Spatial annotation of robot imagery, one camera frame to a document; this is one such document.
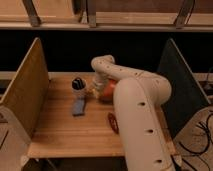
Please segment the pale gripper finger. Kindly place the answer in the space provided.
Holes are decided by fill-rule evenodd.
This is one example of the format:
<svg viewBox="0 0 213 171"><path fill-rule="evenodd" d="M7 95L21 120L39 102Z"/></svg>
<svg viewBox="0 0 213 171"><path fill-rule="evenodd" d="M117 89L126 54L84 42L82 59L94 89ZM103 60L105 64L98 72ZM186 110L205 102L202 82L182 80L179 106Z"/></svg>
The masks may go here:
<svg viewBox="0 0 213 171"><path fill-rule="evenodd" d="M90 93L90 94L93 94L95 92L94 86L93 85L89 85L88 89L87 89L87 92Z"/></svg>

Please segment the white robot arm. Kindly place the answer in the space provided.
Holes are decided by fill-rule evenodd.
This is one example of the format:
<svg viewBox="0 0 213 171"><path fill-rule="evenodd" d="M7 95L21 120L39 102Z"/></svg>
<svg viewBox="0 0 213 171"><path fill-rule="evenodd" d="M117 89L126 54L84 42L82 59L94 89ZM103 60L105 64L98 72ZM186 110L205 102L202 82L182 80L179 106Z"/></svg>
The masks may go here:
<svg viewBox="0 0 213 171"><path fill-rule="evenodd" d="M128 171L176 171L155 108L171 96L163 76L115 64L112 55L94 57L94 88L101 92L108 78L117 81L113 106Z"/></svg>

